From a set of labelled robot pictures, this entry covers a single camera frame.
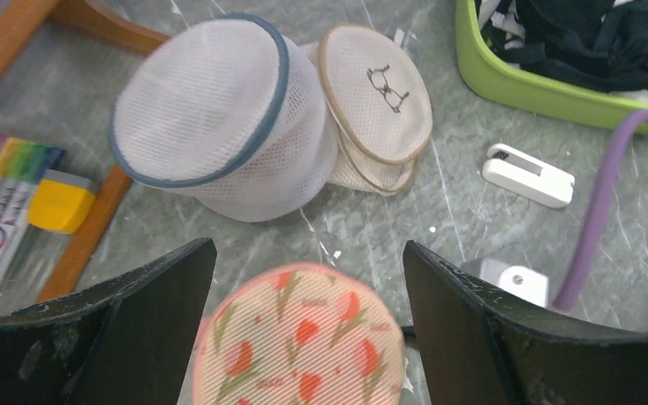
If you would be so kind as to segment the pink floral mesh laundry bag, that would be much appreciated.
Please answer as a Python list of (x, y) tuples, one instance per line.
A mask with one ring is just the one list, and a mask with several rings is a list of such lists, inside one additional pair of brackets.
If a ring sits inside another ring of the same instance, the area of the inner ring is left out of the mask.
[(196, 404), (396, 404), (404, 337), (373, 289), (298, 262), (239, 287), (205, 318), (192, 371)]

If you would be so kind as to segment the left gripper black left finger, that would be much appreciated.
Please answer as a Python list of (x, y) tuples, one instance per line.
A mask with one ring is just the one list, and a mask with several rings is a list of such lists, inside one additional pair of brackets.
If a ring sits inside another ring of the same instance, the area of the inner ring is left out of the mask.
[(75, 294), (0, 316), (0, 404), (174, 404), (217, 251), (196, 239)]

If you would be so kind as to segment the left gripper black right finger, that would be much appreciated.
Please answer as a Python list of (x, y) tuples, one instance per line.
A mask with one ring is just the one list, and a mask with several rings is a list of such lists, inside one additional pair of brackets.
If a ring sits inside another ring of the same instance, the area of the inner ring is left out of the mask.
[(410, 240), (402, 264), (434, 404), (648, 404), (648, 332), (531, 304)]

